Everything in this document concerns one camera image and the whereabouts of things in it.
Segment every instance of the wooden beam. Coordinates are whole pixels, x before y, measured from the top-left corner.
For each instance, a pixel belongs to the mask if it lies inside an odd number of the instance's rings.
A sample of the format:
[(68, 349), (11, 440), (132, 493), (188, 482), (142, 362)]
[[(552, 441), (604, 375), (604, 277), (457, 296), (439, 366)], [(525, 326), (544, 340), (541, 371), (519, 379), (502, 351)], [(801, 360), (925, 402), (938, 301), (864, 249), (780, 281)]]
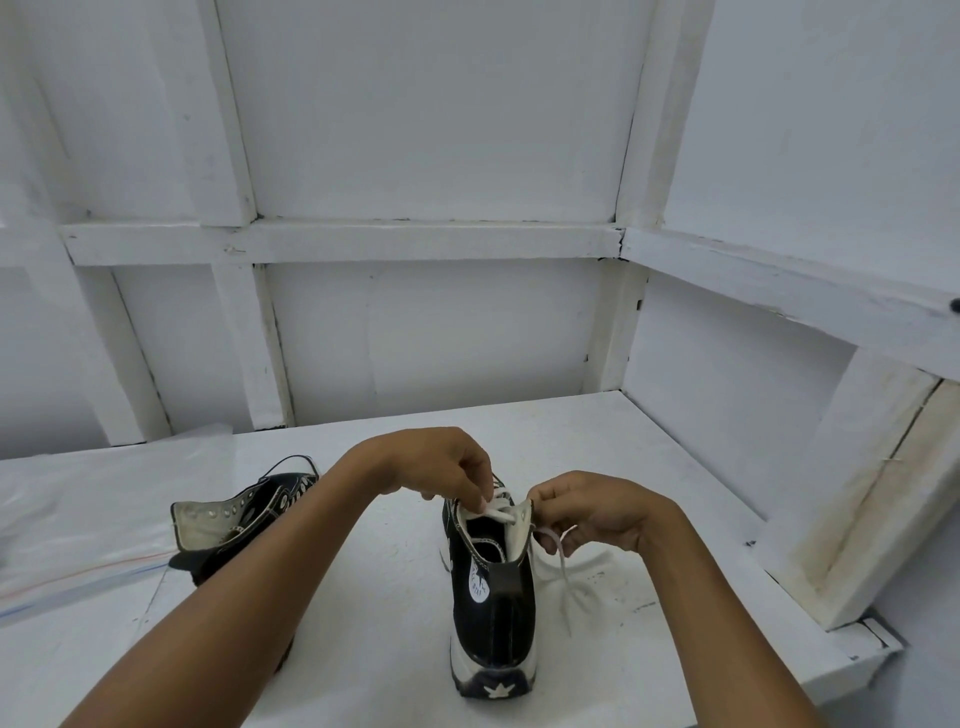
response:
[(204, 225), (256, 217), (240, 120), (214, 0), (146, 0), (147, 29)]
[(55, 237), (26, 265), (34, 290), (58, 312), (84, 395), (111, 445), (170, 436), (163, 405), (108, 268), (75, 268)]
[(625, 260), (603, 261), (583, 394), (623, 386), (648, 273), (643, 266)]
[(960, 384), (854, 355), (755, 553), (826, 629), (858, 619), (960, 498)]
[(659, 0), (654, 9), (616, 199), (619, 225), (662, 224), (713, 4), (714, 0)]
[(170, 434), (166, 414), (109, 269), (74, 268), (56, 222), (70, 216), (73, 184), (36, 75), (17, 51), (22, 30), (0, 2), (0, 217), (4, 254), (22, 265), (58, 314), (84, 395), (112, 445)]
[(955, 293), (670, 231), (628, 228), (621, 257), (960, 380)]
[(402, 221), (83, 223), (61, 233), (78, 265), (617, 257), (623, 239), (610, 225)]
[(217, 263), (217, 293), (240, 360), (253, 429), (294, 426), (274, 305), (262, 265)]

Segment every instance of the right hand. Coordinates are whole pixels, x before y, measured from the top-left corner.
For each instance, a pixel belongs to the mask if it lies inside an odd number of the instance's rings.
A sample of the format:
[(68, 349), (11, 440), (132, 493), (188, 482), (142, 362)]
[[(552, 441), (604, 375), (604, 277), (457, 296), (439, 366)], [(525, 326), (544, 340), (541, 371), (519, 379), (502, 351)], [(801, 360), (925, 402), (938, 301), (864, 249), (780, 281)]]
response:
[[(599, 541), (641, 553), (654, 520), (680, 514), (672, 500), (624, 478), (573, 471), (534, 486), (527, 497), (534, 503), (534, 522), (558, 536), (566, 534), (564, 556), (583, 544)], [(535, 534), (553, 554), (556, 544)]]

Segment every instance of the white rubber sole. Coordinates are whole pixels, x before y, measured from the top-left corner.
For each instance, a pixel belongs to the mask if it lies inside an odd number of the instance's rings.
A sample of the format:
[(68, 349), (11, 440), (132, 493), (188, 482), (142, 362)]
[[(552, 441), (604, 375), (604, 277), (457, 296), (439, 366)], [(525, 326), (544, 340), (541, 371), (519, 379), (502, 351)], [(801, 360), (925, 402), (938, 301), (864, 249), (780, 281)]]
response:
[(516, 667), (485, 667), (467, 655), (454, 630), (450, 638), (450, 671), (463, 697), (482, 700), (520, 697), (533, 689), (537, 677), (537, 638), (534, 637), (530, 652)]

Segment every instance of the black canvas upper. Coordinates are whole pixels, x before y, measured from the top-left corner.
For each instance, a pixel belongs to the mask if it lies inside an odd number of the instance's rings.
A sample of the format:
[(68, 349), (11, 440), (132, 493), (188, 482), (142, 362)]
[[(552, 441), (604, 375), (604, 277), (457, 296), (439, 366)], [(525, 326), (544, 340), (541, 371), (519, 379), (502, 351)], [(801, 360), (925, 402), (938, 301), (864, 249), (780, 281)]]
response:
[[(493, 519), (467, 521), (473, 547), (483, 560), (476, 563), (457, 530), (453, 503), (444, 506), (444, 525), (450, 546), (450, 576), (453, 584), (453, 621), (456, 638), (467, 655), (483, 667), (516, 667), (530, 653), (534, 641), (537, 604), (528, 549), (513, 563), (504, 564), (505, 526)], [(478, 577), (488, 592), (477, 601), (470, 592)]]

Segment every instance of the stain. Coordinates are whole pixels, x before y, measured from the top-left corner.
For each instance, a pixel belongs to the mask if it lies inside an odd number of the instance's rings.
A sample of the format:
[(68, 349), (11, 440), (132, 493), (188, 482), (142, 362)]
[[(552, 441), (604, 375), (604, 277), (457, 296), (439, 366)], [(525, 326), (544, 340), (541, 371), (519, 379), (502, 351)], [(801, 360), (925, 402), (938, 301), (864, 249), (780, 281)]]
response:
[[(876, 559), (878, 548), (883, 553), (901, 552), (905, 558), (912, 550), (908, 545), (918, 543), (960, 498), (958, 465), (936, 485), (940, 496), (923, 497), (920, 510), (911, 512), (917, 489), (926, 487), (927, 474), (938, 467), (944, 448), (954, 438), (960, 425), (958, 412), (960, 384), (939, 380), (918, 407), (904, 414), (910, 419), (893, 451), (878, 455), (830, 505), (821, 526), (795, 553), (818, 595), (860, 579), (864, 559)], [(899, 518), (909, 520), (910, 526), (895, 541), (884, 544), (885, 531)]]

